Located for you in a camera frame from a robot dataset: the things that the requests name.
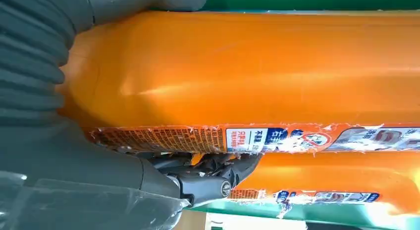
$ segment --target white label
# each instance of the white label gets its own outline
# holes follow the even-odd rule
[[[230,128],[226,130],[227,150],[290,152],[314,146],[312,144],[305,146],[302,136],[303,131],[300,129],[289,132],[286,128]]]

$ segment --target ribbed rubber hose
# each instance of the ribbed rubber hose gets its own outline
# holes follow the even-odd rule
[[[146,160],[88,142],[73,121],[56,113],[64,100],[54,92],[54,86],[64,82],[58,67],[67,63],[76,34],[94,23],[120,19],[151,5],[184,10],[204,3],[0,0],[0,171],[28,175],[27,185],[50,178],[140,188]],[[146,166],[147,179],[165,178]],[[170,189],[155,193],[174,196]]]

